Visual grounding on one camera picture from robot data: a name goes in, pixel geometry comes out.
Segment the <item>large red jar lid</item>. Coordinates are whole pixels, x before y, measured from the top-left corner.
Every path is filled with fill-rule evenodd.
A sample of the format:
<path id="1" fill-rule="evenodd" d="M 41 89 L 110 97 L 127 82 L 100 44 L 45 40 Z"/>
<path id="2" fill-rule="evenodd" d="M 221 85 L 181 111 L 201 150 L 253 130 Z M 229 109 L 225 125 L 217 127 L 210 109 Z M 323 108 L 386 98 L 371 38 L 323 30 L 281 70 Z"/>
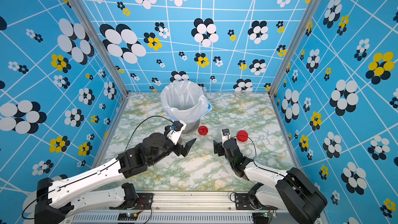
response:
<path id="1" fill-rule="evenodd" d="M 244 142 L 248 141 L 248 133 L 244 130 L 239 130 L 236 135 L 236 138 L 238 141 L 244 143 Z"/>

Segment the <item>small red jar lid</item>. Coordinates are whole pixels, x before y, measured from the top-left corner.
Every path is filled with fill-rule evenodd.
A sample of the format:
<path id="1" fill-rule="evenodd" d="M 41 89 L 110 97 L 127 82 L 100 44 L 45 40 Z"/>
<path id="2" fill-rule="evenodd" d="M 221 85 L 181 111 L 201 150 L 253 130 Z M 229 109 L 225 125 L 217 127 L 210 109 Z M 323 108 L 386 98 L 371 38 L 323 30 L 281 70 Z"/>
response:
<path id="1" fill-rule="evenodd" d="M 205 136 L 208 134 L 208 128 L 206 126 L 200 126 L 198 128 L 199 135 Z"/>

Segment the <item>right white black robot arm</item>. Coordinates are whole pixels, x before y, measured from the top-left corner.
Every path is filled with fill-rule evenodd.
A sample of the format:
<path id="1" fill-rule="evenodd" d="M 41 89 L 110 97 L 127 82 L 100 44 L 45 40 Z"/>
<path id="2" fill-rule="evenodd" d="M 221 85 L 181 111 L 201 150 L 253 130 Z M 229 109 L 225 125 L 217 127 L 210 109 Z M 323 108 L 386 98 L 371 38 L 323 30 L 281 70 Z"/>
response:
<path id="1" fill-rule="evenodd" d="M 255 182 L 246 194 L 235 196 L 239 210 L 284 210 L 299 224 L 313 224 L 328 204 L 325 196 L 304 173 L 260 167 L 240 151 L 236 139 L 213 142 L 214 153 L 224 156 L 239 178 Z"/>

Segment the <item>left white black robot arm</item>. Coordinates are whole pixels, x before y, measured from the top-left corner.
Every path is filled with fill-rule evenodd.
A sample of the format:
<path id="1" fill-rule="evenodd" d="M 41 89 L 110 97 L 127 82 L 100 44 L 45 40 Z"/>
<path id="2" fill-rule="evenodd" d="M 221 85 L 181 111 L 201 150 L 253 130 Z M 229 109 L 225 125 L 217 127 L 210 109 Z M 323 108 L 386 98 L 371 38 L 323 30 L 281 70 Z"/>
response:
<path id="1" fill-rule="evenodd" d="M 117 158 L 85 173 L 62 180 L 40 180 L 34 222 L 59 224 L 72 215 L 93 209 L 136 207 L 139 200 L 133 184 L 125 183 L 111 190 L 98 188 L 143 173 L 172 152 L 186 157 L 196 140 L 181 145 L 179 137 L 179 133 L 153 133 Z"/>

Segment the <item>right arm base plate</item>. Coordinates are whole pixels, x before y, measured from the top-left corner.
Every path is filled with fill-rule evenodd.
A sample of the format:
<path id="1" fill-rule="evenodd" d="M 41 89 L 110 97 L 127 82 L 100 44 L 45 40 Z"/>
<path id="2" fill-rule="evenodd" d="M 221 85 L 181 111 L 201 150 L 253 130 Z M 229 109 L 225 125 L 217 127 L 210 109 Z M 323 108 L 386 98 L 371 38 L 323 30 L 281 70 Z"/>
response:
<path id="1" fill-rule="evenodd" d="M 255 206 L 252 204 L 249 200 L 249 195 L 246 193 L 236 193 L 233 192 L 230 195 L 230 199 L 232 202 L 235 204 L 236 210 L 239 211 L 266 211 L 266 212 L 272 212 L 273 210 L 277 210 L 277 208 L 273 208 L 272 206 L 264 206 L 264 205 L 258 205 Z"/>

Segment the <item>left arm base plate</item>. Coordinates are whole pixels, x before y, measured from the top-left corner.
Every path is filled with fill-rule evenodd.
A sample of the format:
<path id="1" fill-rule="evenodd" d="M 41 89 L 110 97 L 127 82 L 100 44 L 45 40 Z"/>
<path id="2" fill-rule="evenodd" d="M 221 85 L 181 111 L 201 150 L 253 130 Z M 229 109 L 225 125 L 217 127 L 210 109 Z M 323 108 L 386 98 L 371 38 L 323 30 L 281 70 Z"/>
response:
<path id="1" fill-rule="evenodd" d="M 134 204 L 126 205 L 125 203 L 122 203 L 120 206 L 109 207 L 109 209 L 122 209 L 122 210 L 137 209 L 141 211 L 151 208 L 154 198 L 153 193 L 138 193 L 136 197 L 137 200 L 134 202 Z"/>

